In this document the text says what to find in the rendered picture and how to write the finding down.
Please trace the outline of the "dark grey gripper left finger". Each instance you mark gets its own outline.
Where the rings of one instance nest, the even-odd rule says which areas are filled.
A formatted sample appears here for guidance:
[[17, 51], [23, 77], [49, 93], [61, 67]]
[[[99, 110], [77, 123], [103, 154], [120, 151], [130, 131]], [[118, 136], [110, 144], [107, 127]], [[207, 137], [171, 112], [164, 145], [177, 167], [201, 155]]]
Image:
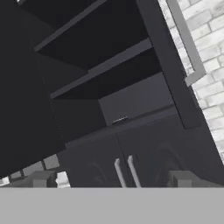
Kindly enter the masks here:
[[8, 184], [8, 187], [57, 187], [56, 171], [35, 171], [31, 175]]

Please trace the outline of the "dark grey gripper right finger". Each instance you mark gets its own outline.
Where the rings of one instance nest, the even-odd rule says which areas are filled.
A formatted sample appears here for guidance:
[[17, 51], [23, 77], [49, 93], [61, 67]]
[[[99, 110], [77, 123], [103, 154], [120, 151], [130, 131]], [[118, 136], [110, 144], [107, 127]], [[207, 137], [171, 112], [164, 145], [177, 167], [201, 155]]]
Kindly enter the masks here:
[[223, 187], [199, 178], [191, 171], [169, 171], [169, 187]]

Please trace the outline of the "dark closed cabinet door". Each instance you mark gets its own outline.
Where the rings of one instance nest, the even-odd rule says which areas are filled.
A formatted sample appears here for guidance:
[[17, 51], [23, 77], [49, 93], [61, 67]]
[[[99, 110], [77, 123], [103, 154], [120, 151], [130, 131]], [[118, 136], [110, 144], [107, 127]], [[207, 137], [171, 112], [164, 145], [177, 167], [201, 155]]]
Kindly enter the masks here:
[[135, 187], [116, 136], [75, 145], [58, 154], [59, 164], [66, 170], [71, 187], [122, 187], [114, 166], [116, 158], [120, 158], [127, 187]]
[[133, 158], [142, 187], [165, 187], [170, 171], [190, 171], [224, 185], [224, 164], [205, 121], [184, 129], [175, 115], [118, 135], [126, 157]]

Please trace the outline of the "dark open cabinet door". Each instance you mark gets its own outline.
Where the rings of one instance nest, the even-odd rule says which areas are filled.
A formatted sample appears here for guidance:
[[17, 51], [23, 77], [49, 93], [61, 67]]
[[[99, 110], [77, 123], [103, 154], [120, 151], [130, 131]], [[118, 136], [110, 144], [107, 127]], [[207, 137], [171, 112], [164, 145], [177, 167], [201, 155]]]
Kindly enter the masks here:
[[199, 111], [184, 80], [184, 68], [158, 0], [136, 0], [144, 26], [156, 51], [178, 115], [185, 129], [200, 126]]

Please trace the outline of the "dark open cabinet with shelves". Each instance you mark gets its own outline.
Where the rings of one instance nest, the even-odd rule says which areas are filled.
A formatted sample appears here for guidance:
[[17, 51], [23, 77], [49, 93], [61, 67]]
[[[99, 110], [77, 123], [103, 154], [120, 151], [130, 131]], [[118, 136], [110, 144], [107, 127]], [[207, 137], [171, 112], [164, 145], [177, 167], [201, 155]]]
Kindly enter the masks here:
[[173, 104], [137, 0], [18, 0], [70, 142]]

